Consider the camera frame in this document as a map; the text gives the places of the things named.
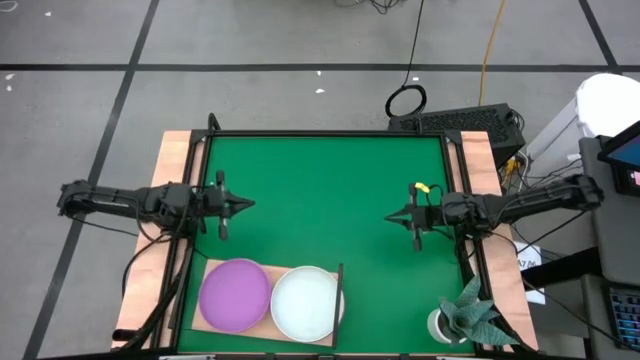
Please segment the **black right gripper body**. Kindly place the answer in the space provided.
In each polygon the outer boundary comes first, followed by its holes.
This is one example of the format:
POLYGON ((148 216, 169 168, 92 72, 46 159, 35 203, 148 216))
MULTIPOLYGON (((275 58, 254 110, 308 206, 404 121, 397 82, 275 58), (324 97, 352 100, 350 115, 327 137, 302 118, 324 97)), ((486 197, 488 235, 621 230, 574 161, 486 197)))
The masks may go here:
MULTIPOLYGON (((441 214, 433 205, 418 204, 418 193, 422 191, 415 189, 414 184, 415 183, 411 183, 409 185, 408 230, 412 235, 414 250, 421 251, 421 234, 431 231, 435 223, 441 220, 441 214)), ((429 193, 424 194, 426 195, 426 199, 429 199, 429 193)))

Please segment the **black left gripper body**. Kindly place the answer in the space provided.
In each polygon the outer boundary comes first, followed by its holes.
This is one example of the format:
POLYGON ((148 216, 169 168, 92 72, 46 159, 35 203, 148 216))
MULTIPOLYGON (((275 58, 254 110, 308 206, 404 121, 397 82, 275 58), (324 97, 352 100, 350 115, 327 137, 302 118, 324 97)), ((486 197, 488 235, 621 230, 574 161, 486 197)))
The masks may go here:
POLYGON ((214 185, 203 187, 199 193, 197 206, 197 228, 206 234, 206 217, 218 217, 218 237, 221 240, 228 238, 229 208, 227 206, 227 193, 225 188, 225 175, 223 171, 216 172, 214 185))

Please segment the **purple plate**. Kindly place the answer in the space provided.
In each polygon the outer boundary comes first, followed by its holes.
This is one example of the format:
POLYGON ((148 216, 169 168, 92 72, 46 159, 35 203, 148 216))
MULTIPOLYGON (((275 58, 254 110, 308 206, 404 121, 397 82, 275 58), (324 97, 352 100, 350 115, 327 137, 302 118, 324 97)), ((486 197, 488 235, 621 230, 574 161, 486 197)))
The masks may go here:
POLYGON ((243 332, 264 318, 271 289, 271 280, 258 263, 243 258, 223 261, 204 276, 200 313, 216 330, 243 332))

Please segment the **pale mint white plate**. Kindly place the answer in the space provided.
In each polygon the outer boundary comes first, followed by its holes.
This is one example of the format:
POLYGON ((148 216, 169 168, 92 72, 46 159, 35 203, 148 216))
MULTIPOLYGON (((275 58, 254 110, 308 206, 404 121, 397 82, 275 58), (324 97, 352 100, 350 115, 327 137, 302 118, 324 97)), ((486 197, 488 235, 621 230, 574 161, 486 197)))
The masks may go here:
POLYGON ((271 294, 271 317, 281 333, 315 343, 334 330, 337 278, 315 266, 300 266, 279 278, 271 294))

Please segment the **artificial plant white pot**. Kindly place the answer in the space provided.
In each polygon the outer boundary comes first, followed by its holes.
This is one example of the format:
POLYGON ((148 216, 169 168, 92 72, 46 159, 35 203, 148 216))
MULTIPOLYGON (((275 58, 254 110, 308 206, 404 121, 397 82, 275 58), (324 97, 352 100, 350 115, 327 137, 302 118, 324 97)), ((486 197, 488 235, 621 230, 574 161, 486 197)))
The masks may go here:
POLYGON ((431 337, 439 343, 458 345, 466 341, 481 345, 511 345, 516 340, 491 321, 500 314, 493 300, 481 300, 481 279, 474 276, 455 301, 442 300, 428 317, 431 337))

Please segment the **white paper sheet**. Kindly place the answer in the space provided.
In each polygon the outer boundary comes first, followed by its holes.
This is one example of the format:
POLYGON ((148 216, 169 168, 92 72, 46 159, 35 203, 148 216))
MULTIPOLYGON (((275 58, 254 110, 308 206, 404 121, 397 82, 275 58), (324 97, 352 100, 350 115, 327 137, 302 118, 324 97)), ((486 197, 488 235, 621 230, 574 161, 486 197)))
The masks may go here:
MULTIPOLYGON (((528 246, 527 244, 519 241, 514 242, 517 249, 518 266, 521 271, 528 270, 542 264, 542 251, 537 245, 528 246)), ((546 297, 544 296, 544 289, 540 290, 527 290, 526 298, 529 303, 545 305, 546 297)))

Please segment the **black desk base bar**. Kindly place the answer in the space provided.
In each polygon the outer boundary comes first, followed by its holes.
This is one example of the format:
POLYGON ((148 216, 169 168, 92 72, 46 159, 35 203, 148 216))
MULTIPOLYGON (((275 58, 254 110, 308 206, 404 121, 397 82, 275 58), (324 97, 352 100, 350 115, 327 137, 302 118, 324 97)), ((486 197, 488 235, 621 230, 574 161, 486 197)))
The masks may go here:
POLYGON ((591 247, 572 255, 531 267, 521 272, 527 289, 539 289, 548 285, 572 281, 583 275, 601 275, 601 260, 597 247, 591 247))

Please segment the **grey desk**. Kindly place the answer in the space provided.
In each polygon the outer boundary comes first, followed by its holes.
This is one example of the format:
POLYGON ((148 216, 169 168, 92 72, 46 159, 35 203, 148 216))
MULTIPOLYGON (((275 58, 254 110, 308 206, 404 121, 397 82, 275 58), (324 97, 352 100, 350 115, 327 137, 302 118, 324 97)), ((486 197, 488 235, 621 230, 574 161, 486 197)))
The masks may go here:
POLYGON ((640 353, 616 347, 606 298, 609 287, 640 288, 640 198, 616 191, 612 168, 597 159, 598 138, 579 141, 584 173, 593 177, 604 192, 602 205, 593 211, 592 224, 599 252, 601 273, 585 275, 581 286, 594 360, 640 360, 640 353))

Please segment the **black device pink light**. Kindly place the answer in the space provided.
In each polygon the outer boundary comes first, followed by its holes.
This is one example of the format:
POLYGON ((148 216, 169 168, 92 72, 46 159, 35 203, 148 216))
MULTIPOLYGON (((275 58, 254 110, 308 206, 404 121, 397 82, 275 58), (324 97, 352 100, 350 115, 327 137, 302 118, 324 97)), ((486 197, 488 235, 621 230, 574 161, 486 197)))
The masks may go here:
POLYGON ((612 165, 615 190, 622 195, 640 198, 640 172, 620 165, 612 165))

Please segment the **tablet screen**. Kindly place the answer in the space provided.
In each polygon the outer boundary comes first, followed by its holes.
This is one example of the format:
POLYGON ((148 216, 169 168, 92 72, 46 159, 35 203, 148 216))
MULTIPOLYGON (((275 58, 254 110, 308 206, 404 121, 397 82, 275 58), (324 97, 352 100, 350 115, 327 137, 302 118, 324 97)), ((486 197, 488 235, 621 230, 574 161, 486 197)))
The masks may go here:
POLYGON ((597 158, 640 172, 640 120, 604 142, 597 158))

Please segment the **white trash bin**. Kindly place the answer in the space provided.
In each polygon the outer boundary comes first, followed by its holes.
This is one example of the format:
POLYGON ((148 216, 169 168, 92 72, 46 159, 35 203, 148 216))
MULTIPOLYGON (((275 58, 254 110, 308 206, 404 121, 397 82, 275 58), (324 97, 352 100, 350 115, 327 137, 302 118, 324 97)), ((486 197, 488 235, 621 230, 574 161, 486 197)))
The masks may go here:
POLYGON ((526 147, 537 166, 580 158, 582 138, 614 137, 640 120, 640 82, 599 73, 584 80, 569 103, 526 147))

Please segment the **backlit keyboard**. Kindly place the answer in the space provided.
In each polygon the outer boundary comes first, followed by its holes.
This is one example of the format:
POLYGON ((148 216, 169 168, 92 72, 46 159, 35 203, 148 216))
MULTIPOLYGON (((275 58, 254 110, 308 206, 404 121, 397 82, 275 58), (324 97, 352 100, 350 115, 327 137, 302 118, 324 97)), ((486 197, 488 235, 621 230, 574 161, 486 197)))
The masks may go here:
POLYGON ((640 288, 606 286, 605 294, 618 346, 640 352, 640 288))

